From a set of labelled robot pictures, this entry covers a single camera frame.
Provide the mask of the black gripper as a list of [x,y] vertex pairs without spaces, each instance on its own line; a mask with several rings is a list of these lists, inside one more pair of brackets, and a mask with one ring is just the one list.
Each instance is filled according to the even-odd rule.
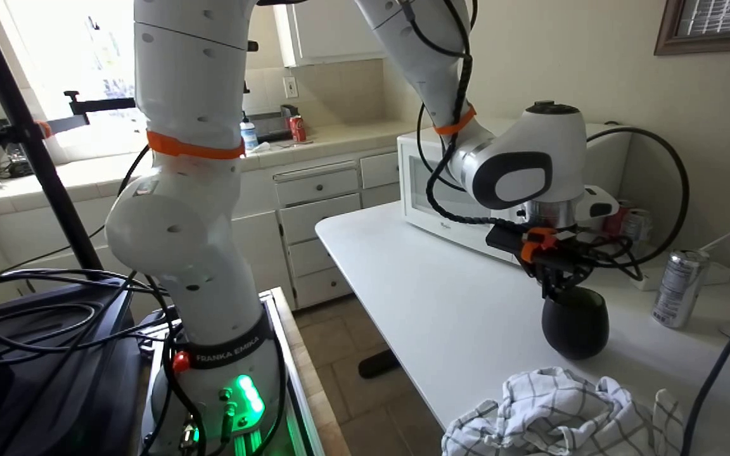
[[529,228],[517,261],[544,292],[567,292],[591,275],[575,244],[560,241],[554,228]]

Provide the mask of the robot base mounting cart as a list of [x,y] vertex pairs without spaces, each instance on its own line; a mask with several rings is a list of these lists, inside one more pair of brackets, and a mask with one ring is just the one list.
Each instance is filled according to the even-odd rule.
[[259,294],[267,341],[276,347],[273,383],[266,392],[255,371],[233,375],[217,389],[223,432],[208,437],[167,385],[164,361],[184,366],[188,358],[164,347],[179,339],[177,318],[151,323],[145,333],[151,365],[142,404],[137,456],[347,456],[336,416],[325,394],[311,358],[292,318],[280,289]]

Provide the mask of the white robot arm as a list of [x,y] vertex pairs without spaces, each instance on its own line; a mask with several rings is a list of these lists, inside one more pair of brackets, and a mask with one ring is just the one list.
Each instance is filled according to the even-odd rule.
[[[615,202],[584,181],[577,109],[537,102],[499,137],[465,98],[461,0],[355,0],[444,141],[440,170],[487,211],[521,263],[534,241]],[[137,107],[156,171],[107,214],[112,254],[170,292],[183,330],[162,344],[150,456],[208,456],[279,428],[284,361],[231,241],[242,157],[241,88],[252,0],[134,0]]]

